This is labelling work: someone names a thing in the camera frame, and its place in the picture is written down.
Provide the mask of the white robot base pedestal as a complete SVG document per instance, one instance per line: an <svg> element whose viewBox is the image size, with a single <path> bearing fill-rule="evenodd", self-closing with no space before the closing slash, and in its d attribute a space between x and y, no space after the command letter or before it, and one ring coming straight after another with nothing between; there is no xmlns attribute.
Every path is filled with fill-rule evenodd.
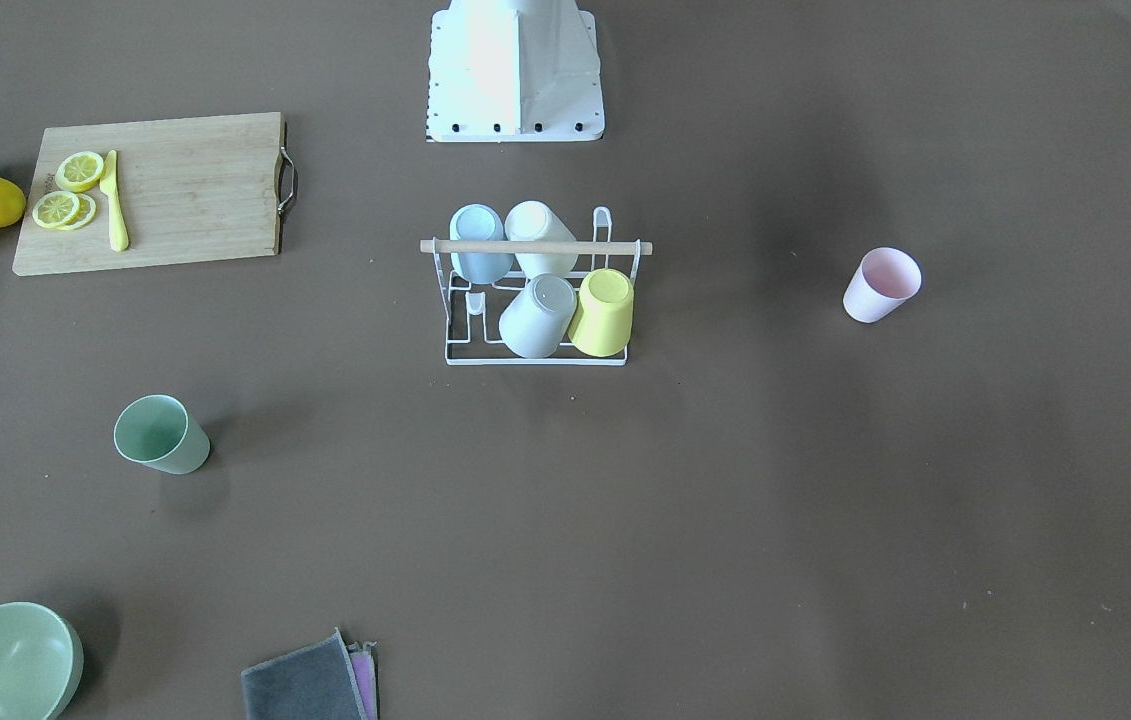
<svg viewBox="0 0 1131 720"><path fill-rule="evenodd" d="M597 23L575 1L451 1L431 18L425 138L601 140Z"/></svg>

